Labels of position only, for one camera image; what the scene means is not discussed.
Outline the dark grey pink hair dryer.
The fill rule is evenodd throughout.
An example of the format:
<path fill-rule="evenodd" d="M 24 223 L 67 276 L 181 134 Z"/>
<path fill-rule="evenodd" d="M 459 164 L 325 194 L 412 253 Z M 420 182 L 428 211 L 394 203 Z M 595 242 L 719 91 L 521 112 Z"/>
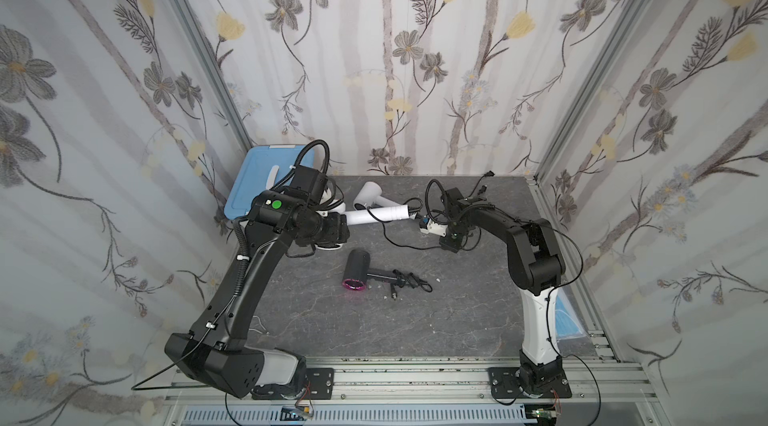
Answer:
<path fill-rule="evenodd" d="M 352 250 L 347 257 L 342 286 L 351 291 L 364 291 L 368 288 L 370 280 L 399 287 L 406 284 L 405 276 L 402 273 L 372 269 L 371 256 L 367 251 L 363 249 Z"/>

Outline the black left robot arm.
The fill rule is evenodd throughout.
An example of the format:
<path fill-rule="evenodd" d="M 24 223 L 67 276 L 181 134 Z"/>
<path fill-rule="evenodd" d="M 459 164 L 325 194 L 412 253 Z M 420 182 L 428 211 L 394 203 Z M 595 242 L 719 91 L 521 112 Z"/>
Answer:
<path fill-rule="evenodd" d="M 169 369 L 238 399 L 262 387 L 297 394 L 304 387 L 306 361 L 278 349 L 248 346 L 251 321 L 279 262 L 292 245 L 317 248 L 346 243 L 347 220 L 321 214 L 305 199 L 264 191 L 235 221 L 238 252 L 198 319 L 173 333 L 164 347 Z"/>

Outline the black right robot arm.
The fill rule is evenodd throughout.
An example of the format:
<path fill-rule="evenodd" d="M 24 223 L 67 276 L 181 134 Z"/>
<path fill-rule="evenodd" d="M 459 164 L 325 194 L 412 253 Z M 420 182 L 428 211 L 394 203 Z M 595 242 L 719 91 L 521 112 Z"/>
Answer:
<path fill-rule="evenodd" d="M 526 220 L 512 216 L 479 197 L 467 198 L 456 189 L 441 198 L 446 233 L 443 250 L 458 252 L 469 233 L 487 232 L 506 246 L 509 276 L 519 289 L 524 338 L 519 366 L 511 377 L 516 397 L 550 396 L 570 398 L 563 355 L 556 338 L 556 299 L 566 266 L 558 243 L 560 233 L 545 219 Z"/>

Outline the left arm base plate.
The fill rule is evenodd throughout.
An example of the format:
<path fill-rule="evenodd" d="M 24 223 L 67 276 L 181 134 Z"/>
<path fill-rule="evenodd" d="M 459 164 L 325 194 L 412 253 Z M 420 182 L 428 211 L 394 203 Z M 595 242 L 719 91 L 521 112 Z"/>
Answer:
<path fill-rule="evenodd" d="M 334 389 L 333 368 L 303 368 L 285 385 L 257 386 L 251 392 L 254 400 L 330 400 Z"/>

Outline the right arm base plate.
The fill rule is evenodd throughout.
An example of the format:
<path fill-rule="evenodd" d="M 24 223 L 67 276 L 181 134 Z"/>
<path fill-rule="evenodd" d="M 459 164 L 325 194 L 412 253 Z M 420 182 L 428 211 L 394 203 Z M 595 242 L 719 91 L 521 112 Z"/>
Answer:
<path fill-rule="evenodd" d="M 569 399 L 573 396 L 563 372 L 536 372 L 529 367 L 492 367 L 487 370 L 491 395 L 497 400 Z"/>

